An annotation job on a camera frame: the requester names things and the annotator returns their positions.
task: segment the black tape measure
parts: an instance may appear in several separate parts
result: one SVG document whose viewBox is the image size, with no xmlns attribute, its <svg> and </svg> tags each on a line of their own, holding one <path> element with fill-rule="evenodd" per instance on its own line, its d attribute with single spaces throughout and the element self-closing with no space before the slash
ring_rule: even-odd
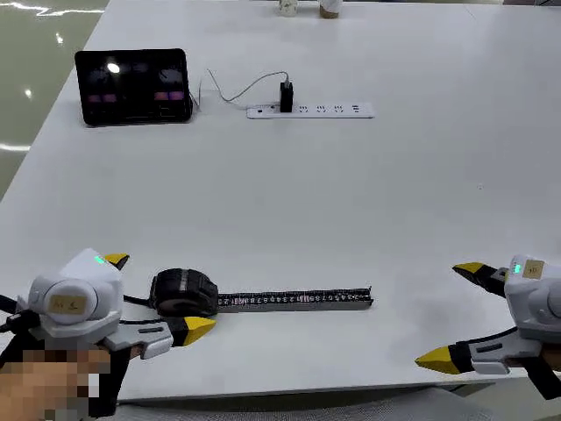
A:
<svg viewBox="0 0 561 421">
<path fill-rule="evenodd" d="M 205 318 L 247 311 L 364 310 L 373 303 L 369 288 L 218 294 L 218 286 L 207 275 L 180 268 L 154 276 L 147 300 L 133 296 L 124 300 L 151 307 L 164 317 Z"/>
</svg>

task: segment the power socket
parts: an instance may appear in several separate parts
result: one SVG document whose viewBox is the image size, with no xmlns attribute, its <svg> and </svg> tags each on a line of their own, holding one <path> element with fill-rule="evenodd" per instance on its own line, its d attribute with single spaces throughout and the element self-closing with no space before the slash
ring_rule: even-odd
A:
<svg viewBox="0 0 561 421">
<path fill-rule="evenodd" d="M 251 119 L 266 118 L 374 118 L 371 103 L 295 103 L 292 112 L 281 112 L 278 104 L 247 109 Z"/>
</svg>

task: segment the floor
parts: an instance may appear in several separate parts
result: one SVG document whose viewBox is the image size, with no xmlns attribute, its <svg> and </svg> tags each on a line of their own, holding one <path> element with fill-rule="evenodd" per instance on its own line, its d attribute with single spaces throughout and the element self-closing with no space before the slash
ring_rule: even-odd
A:
<svg viewBox="0 0 561 421">
<path fill-rule="evenodd" d="M 0 199 L 66 80 L 74 53 L 84 46 L 107 4 L 107 0 L 25 1 L 29 3 L 0 3 Z M 500 382 L 467 398 L 511 421 L 561 420 L 561 400 L 545 402 L 527 379 Z"/>
</svg>

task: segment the tablet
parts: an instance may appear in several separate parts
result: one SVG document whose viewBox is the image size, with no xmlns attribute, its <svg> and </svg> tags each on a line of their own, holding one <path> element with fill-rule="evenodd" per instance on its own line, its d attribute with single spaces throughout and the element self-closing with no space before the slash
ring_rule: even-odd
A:
<svg viewBox="0 0 561 421">
<path fill-rule="evenodd" d="M 180 48 L 79 51 L 76 72 L 88 125 L 185 122 L 191 117 Z"/>
</svg>

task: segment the bottle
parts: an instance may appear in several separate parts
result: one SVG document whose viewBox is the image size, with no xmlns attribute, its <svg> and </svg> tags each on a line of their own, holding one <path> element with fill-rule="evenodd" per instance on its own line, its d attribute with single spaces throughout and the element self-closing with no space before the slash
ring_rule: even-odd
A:
<svg viewBox="0 0 561 421">
<path fill-rule="evenodd" d="M 298 0 L 279 0 L 279 12 L 281 16 L 291 18 L 298 11 Z"/>
<path fill-rule="evenodd" d="M 343 6 L 343 0 L 319 0 L 319 16 L 324 19 L 336 19 Z"/>
</svg>

